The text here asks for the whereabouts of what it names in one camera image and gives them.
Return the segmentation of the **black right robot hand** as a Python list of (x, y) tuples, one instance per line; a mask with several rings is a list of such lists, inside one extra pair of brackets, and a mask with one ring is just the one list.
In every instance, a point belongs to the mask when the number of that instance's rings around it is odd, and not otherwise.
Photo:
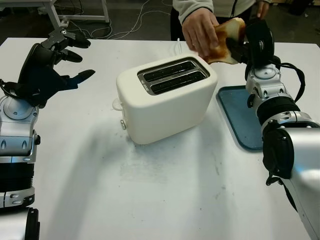
[(274, 56), (274, 39), (272, 31), (267, 22), (254, 20), (245, 27), (247, 43), (241, 38), (234, 40), (230, 37), (226, 39), (226, 45), (231, 53), (231, 57), (238, 63), (252, 64), (256, 68), (268, 65)]

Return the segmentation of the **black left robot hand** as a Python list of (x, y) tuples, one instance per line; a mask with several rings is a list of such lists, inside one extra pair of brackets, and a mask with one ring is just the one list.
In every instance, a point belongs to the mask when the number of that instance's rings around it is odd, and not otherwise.
[(67, 49), (75, 47), (87, 49), (91, 42), (82, 33), (73, 33), (60, 27), (49, 33), (48, 38), (41, 43), (34, 44), (23, 63), (18, 83), (27, 84), (40, 90), (73, 90), (90, 78), (95, 71), (92, 69), (82, 71), (74, 77), (59, 75), (54, 66), (61, 61), (80, 63), (83, 58)]

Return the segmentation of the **person's right hand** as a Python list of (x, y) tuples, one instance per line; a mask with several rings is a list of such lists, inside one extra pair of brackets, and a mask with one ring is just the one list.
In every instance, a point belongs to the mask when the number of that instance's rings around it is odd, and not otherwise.
[(219, 25), (216, 16), (206, 8), (199, 8), (187, 16), (182, 23), (182, 33), (190, 50), (200, 57), (207, 57), (210, 45), (217, 46), (215, 27)]

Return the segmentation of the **person's left hand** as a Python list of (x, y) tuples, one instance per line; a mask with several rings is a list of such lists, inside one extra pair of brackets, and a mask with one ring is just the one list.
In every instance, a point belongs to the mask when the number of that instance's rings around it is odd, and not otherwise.
[(264, 19), (268, 13), (270, 7), (270, 3), (265, 0), (258, 0), (257, 1), (257, 11), (256, 17), (259, 19)]

